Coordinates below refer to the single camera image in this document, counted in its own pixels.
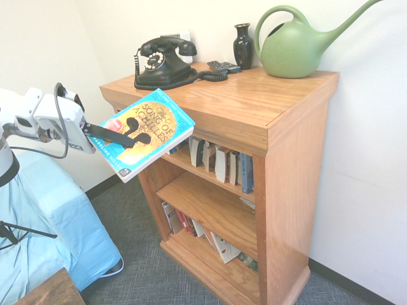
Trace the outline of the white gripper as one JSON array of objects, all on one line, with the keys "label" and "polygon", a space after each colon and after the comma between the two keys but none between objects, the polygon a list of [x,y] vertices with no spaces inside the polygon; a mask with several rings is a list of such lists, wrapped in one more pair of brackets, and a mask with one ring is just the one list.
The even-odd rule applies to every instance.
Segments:
[{"label": "white gripper", "polygon": [[50,130],[50,138],[58,139],[63,144],[68,141],[70,148],[88,154],[93,154],[95,148],[87,136],[119,144],[124,148],[134,146],[135,140],[124,134],[87,123],[78,94],[66,93],[64,97],[57,97],[57,102],[56,104],[53,94],[47,93],[34,112],[34,119],[39,126]]}]

